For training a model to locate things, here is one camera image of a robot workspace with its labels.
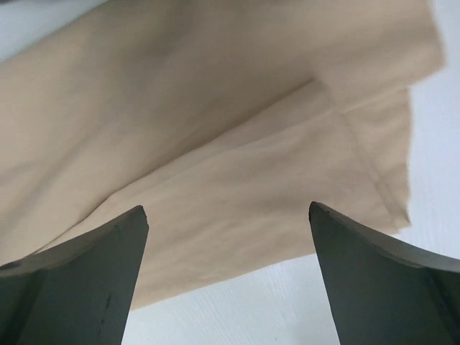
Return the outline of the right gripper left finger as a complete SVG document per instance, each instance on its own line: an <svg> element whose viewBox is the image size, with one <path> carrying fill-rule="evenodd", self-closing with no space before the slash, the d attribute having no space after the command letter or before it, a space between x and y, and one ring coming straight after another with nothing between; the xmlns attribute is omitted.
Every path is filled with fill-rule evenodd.
<svg viewBox="0 0 460 345"><path fill-rule="evenodd" d="M1 266L2 344L120 344L149 226L142 206Z"/></svg>

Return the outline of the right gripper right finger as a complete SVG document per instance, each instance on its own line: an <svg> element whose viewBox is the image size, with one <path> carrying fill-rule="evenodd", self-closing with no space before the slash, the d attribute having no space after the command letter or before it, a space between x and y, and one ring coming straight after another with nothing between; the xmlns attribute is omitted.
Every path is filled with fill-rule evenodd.
<svg viewBox="0 0 460 345"><path fill-rule="evenodd" d="M341 344L458 344L459 260L322 203L309 221Z"/></svg>

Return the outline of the beige t shirt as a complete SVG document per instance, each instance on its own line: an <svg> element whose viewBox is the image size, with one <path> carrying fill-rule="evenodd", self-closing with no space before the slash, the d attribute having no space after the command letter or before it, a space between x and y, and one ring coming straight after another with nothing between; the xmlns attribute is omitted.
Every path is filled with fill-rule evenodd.
<svg viewBox="0 0 460 345"><path fill-rule="evenodd" d="M107 1L1 62L1 262L142 206L139 308L408 215L429 1Z"/></svg>

